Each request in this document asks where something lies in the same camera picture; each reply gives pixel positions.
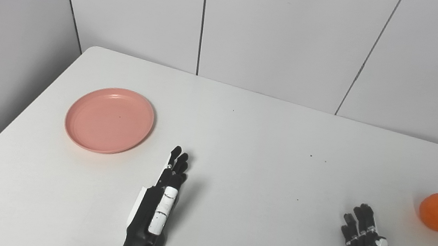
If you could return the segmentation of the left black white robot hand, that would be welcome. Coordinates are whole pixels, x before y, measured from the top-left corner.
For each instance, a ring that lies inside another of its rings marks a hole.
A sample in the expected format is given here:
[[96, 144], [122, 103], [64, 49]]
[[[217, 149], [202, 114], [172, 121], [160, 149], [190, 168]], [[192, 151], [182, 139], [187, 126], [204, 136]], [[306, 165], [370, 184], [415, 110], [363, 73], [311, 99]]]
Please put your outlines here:
[[145, 189], [127, 227], [123, 246], [164, 246], [164, 228], [186, 181], [188, 154], [176, 146], [156, 184]]

